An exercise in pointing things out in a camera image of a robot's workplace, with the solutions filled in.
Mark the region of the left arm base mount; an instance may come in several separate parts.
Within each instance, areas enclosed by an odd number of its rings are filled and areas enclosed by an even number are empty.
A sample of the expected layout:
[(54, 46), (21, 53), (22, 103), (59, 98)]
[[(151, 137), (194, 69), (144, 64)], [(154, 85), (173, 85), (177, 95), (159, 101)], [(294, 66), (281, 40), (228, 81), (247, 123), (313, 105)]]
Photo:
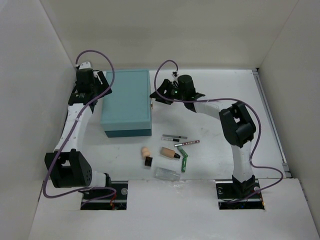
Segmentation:
[(81, 210), (124, 211), (127, 209), (128, 181), (113, 181), (112, 189), (91, 189), (83, 191)]

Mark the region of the beige makeup sponge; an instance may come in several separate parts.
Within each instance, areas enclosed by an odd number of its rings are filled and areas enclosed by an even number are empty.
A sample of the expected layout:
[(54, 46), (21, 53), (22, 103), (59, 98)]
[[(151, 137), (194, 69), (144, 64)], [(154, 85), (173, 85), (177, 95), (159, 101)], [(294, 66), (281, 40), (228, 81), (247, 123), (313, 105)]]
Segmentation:
[(141, 149), (141, 156), (142, 156), (143, 159), (151, 156), (151, 153), (150, 153), (150, 151), (149, 151), (149, 149), (147, 147), (143, 147)]

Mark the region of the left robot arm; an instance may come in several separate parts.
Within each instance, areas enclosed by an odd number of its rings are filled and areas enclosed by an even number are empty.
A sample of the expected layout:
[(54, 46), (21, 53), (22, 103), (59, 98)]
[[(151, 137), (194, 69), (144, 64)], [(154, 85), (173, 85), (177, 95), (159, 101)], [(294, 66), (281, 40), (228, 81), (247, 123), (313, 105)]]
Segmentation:
[(109, 87), (102, 71), (94, 70), (90, 63), (77, 67), (75, 87), (68, 100), (67, 116), (60, 140), (53, 152), (45, 155), (50, 168), (58, 151), (61, 151), (50, 173), (55, 188), (94, 188), (100, 199), (112, 195), (111, 179), (107, 173), (92, 170), (81, 153), (85, 131), (98, 102), (95, 97)]

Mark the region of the beige foundation bottle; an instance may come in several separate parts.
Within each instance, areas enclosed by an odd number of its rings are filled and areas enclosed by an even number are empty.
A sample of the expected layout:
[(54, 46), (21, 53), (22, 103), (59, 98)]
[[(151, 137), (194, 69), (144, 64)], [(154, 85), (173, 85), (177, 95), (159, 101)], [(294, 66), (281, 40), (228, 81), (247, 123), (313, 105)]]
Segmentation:
[(181, 156), (178, 153), (176, 153), (174, 150), (166, 148), (166, 147), (161, 148), (160, 154), (162, 156), (165, 156), (165, 157), (168, 157), (171, 159), (180, 159), (181, 158)]

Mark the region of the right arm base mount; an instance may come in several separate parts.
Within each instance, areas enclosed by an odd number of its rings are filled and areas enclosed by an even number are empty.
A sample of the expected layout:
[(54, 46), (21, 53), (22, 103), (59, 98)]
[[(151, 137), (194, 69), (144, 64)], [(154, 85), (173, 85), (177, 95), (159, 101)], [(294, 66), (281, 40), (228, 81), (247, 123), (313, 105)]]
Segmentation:
[(219, 210), (264, 210), (265, 205), (262, 194), (248, 195), (260, 189), (259, 181), (249, 187), (244, 193), (236, 190), (232, 180), (219, 180), (215, 182)]

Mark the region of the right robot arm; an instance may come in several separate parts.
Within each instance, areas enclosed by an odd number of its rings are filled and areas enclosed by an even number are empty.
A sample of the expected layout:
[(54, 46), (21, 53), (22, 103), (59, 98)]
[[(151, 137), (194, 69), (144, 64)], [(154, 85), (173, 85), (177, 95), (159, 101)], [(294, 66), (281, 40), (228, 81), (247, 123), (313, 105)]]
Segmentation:
[(231, 106), (225, 107), (221, 100), (205, 100), (205, 96), (196, 91), (190, 75), (181, 75), (174, 81), (164, 79), (149, 97), (166, 105), (181, 102), (194, 113), (205, 114), (220, 121), (233, 156), (231, 190), (237, 198), (247, 198), (253, 193), (256, 182), (251, 165), (251, 146), (256, 125), (243, 102), (235, 100)]

